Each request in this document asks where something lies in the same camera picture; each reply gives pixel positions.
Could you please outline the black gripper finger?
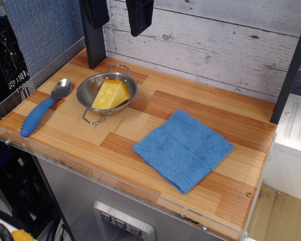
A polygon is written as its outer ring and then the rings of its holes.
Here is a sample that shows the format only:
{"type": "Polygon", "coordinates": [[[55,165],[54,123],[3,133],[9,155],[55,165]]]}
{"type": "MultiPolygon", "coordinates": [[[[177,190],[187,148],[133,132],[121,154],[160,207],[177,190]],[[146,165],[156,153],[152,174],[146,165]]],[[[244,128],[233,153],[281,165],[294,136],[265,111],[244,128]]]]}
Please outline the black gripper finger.
{"type": "Polygon", "coordinates": [[[137,37],[152,24],[154,0],[127,0],[126,7],[133,37],[137,37]]]}
{"type": "Polygon", "coordinates": [[[106,0],[80,0],[88,23],[95,29],[101,28],[109,21],[109,14],[106,0]]]}

